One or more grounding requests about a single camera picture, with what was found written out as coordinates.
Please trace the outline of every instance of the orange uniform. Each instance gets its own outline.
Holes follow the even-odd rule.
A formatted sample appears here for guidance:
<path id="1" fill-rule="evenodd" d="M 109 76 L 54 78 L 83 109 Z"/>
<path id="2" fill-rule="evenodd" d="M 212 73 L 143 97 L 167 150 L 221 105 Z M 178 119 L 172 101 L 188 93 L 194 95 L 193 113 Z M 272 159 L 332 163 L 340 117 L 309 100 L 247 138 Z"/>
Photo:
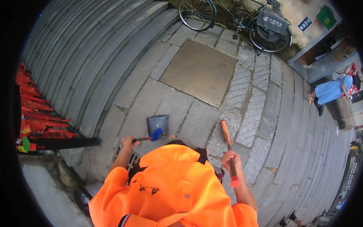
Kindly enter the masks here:
<path id="1" fill-rule="evenodd" d="M 125 186 L 128 173 L 117 167 L 89 202 L 95 227 L 257 227 L 256 211 L 231 199 L 213 166 L 197 162 L 200 154 L 182 145 L 165 145 L 141 158 L 147 167 Z"/>

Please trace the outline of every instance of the black shoe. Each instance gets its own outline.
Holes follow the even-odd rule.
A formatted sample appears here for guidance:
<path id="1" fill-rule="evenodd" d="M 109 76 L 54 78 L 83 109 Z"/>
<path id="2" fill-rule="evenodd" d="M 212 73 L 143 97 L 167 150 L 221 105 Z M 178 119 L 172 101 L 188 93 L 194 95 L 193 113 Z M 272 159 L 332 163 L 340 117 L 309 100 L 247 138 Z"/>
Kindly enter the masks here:
<path id="1" fill-rule="evenodd" d="M 296 219 L 295 212 L 296 212 L 296 210 L 294 210 L 293 213 L 289 216 L 290 220 L 295 220 Z"/>
<path id="2" fill-rule="evenodd" d="M 279 222 L 279 225 L 281 225 L 282 227 L 287 225 L 285 222 L 285 216 L 281 219 L 281 221 Z"/>

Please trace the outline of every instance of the metal plate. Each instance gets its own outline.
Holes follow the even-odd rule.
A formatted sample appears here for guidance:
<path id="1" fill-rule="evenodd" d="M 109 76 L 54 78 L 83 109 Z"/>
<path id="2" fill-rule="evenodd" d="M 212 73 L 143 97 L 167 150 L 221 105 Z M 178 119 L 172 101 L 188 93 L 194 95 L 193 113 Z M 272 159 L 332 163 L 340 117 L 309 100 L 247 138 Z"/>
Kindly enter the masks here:
<path id="1" fill-rule="evenodd" d="M 187 39 L 161 81 L 219 107 L 237 60 Z"/>

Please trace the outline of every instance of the bicycle tire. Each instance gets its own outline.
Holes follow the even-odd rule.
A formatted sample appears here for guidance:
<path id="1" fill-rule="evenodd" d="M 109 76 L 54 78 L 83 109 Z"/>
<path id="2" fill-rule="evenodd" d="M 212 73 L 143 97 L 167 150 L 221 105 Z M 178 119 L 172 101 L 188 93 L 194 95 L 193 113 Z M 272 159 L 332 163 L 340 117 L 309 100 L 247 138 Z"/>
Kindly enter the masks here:
<path id="1" fill-rule="evenodd" d="M 253 28 L 254 26 L 255 26 L 255 24 L 256 24 L 256 22 L 257 22 L 257 17 L 256 18 L 254 18 L 254 19 L 252 19 L 251 20 L 251 22 L 249 23 L 249 25 L 248 25 L 248 27 L 249 28 Z M 282 46 L 282 47 L 280 47 L 279 49 L 276 49 L 276 50 L 271 50 L 271 49 L 269 49 L 269 48 L 266 48 L 265 46 L 261 46 L 261 43 L 258 43 L 256 40 L 254 40 L 253 38 L 252 38 L 252 33 L 253 32 L 249 32 L 249 38 L 250 38 L 250 40 L 251 40 L 251 42 L 252 42 L 252 44 L 255 46 L 255 47 L 257 47 L 258 49 L 260 49 L 260 50 L 262 50 L 263 48 L 264 48 L 264 52 L 268 52 L 268 53 L 275 53 L 275 52 L 279 52 L 279 51 L 282 51 L 283 49 L 285 49 L 288 45 L 289 45 L 289 43 L 291 42 L 291 32 L 290 32 L 290 30 L 289 30 L 289 28 L 287 27 L 286 28 L 286 30 L 285 30 L 285 33 L 284 33 L 284 37 L 286 37 L 286 39 L 284 40 L 284 45 Z M 273 44 L 275 45 L 275 46 L 278 46 L 279 44 L 275 44 L 276 42 L 268 42 L 268 41 L 266 41 L 266 40 L 264 40 L 264 42 L 265 43 L 267 43 L 268 45 L 270 45 L 270 46 L 272 46 Z"/>
<path id="2" fill-rule="evenodd" d="M 206 12 L 206 13 L 208 13 L 207 16 L 205 16 L 204 18 L 202 17 L 202 19 L 199 18 L 199 17 L 201 17 L 201 14 L 198 14 L 199 16 L 196 16 L 195 14 L 193 14 L 190 17 L 185 17 L 185 14 L 184 14 L 185 10 L 183 10 L 182 8 L 184 7 L 184 9 L 185 9 L 186 8 L 185 5 L 187 5 L 187 7 L 188 7 L 188 5 L 191 6 L 192 1 L 199 1 L 199 3 L 201 3 L 201 2 L 207 3 L 207 5 L 205 5 L 204 7 L 206 7 L 206 8 L 210 7 L 210 9 L 205 9 L 205 10 L 208 10 L 208 11 L 210 10 L 212 15 L 210 15 L 209 12 Z M 196 32 L 202 32 L 202 31 L 205 31 L 205 30 L 209 29 L 212 25 L 214 25 L 216 23 L 216 20 L 217 20 L 217 8 L 216 8 L 216 5 L 214 4 L 214 2 L 212 0 L 180 0 L 179 4 L 178 4 L 178 13 L 179 13 L 179 16 L 181 18 L 181 21 L 188 28 L 190 28 L 190 29 L 192 29 L 193 31 L 196 31 Z M 200 28 L 196 28 L 191 23 L 187 22 L 188 18 L 199 20 L 199 21 L 203 22 L 204 24 Z"/>

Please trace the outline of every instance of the blue cloth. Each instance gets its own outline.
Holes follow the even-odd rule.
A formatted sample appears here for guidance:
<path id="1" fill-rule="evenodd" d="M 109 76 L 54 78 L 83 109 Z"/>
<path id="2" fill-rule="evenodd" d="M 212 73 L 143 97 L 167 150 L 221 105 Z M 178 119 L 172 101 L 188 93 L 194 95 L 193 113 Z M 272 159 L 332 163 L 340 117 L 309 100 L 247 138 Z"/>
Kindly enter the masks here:
<path id="1" fill-rule="evenodd" d="M 345 91 L 349 91 L 350 86 L 352 86 L 353 84 L 353 77 L 345 76 L 339 81 L 330 81 L 323 84 L 319 84 L 315 88 L 315 93 L 319 98 L 318 104 L 322 105 L 342 96 L 343 91 L 341 89 L 341 86 L 343 83 L 345 84 Z"/>

